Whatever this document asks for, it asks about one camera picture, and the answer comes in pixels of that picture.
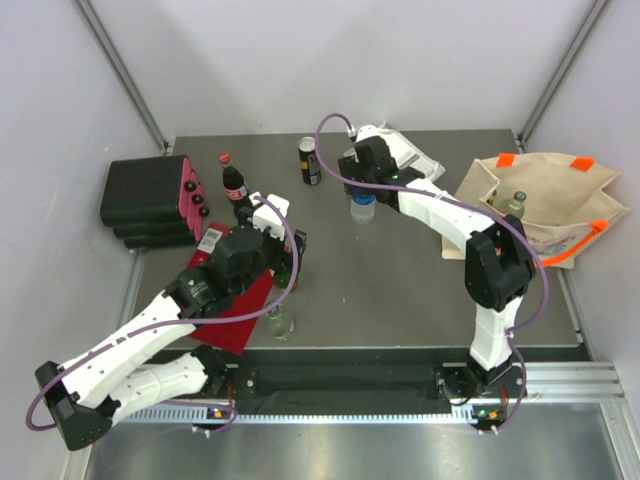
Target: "white wall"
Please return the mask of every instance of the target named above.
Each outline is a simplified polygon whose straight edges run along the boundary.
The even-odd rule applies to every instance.
[[[99,222],[106,168],[159,148],[69,0],[2,2],[0,60],[0,465],[49,480],[66,449],[25,427],[33,373],[114,328],[131,256]]]
[[[93,0],[176,135],[519,131],[591,0]]]
[[[529,142],[624,172],[608,192],[635,209],[576,261],[572,280],[593,337],[613,360],[640,425],[640,2],[615,0]]]

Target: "orange bag handle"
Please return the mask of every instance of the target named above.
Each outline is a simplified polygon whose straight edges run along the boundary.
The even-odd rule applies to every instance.
[[[556,255],[555,257],[543,260],[542,264],[544,265],[544,268],[549,268],[560,262],[564,262],[567,258],[575,255],[580,249],[584,248],[584,246],[589,243],[596,235],[604,232],[609,226],[609,222],[607,222],[606,220],[596,220],[595,222],[591,222],[589,225],[591,226],[591,231],[573,247],[571,247],[566,252],[561,253],[560,255]]]
[[[501,153],[498,155],[498,161],[496,162],[496,168],[507,168],[513,166],[513,162],[516,160],[515,153]],[[576,157],[573,162],[571,162],[570,167],[575,168],[576,170],[582,170],[583,172],[588,172],[591,170],[591,167],[595,165],[595,159],[591,157]]]

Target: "metal floor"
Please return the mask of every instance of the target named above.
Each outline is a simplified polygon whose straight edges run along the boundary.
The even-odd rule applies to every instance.
[[[374,221],[355,225],[342,184],[328,175],[310,187],[300,178],[297,143],[302,135],[178,137],[174,154],[188,155],[205,187],[208,221],[234,225],[222,189],[218,155],[230,152],[252,191],[291,201],[293,228],[309,235],[300,286],[286,301],[296,330],[283,344],[258,322],[250,349],[467,347],[473,339],[475,304],[464,287],[464,263],[441,258],[441,237],[425,225],[378,205]],[[509,130],[406,132],[447,172],[437,184],[455,192],[474,158],[516,151]],[[323,136],[322,151],[334,166],[350,147],[345,134]],[[152,250],[142,275],[136,312],[186,268],[193,247]],[[551,299],[539,322],[522,332],[522,346],[575,346],[572,318],[559,272],[549,272]],[[518,312],[524,321],[541,297],[539,279]],[[193,348],[188,338],[176,347]]]
[[[622,479],[598,405],[524,405],[498,437],[467,425],[236,425],[149,441],[170,428],[118,425],[85,479]]]

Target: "energy drink can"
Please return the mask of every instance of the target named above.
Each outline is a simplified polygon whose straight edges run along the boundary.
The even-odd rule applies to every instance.
[[[316,141],[313,137],[302,137],[298,142],[302,181],[307,185],[317,185],[322,180],[320,162],[316,157]]]

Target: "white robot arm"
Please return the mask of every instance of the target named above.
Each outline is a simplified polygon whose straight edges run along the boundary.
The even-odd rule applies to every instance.
[[[514,325],[535,274],[533,261],[524,247],[491,218],[441,201],[453,197],[428,180],[428,172],[422,171],[421,165],[398,166],[389,146],[376,132],[372,126],[359,130],[356,155],[338,161],[340,172],[355,181],[412,190],[376,189],[371,193],[380,203],[424,223],[466,253],[465,286],[476,302],[470,367],[478,382],[486,386],[510,367],[512,352],[505,331]],[[506,221],[523,232],[517,218],[508,216]]]
[[[44,397],[69,450],[90,445],[141,408],[180,395],[213,396],[224,385],[226,366],[208,346],[166,365],[143,364],[197,328],[184,320],[155,325],[216,317],[268,269],[292,271],[293,254],[285,249],[284,225],[271,208],[253,200],[253,208],[240,210],[239,225],[218,241],[205,264],[180,273],[147,308],[92,350],[61,365],[46,362],[36,370],[41,388],[61,371],[70,370]],[[275,195],[267,200],[286,216],[288,201]],[[300,268],[306,234],[296,231],[291,243]],[[109,345],[100,355],[91,355]],[[87,357],[89,361],[71,370]]]

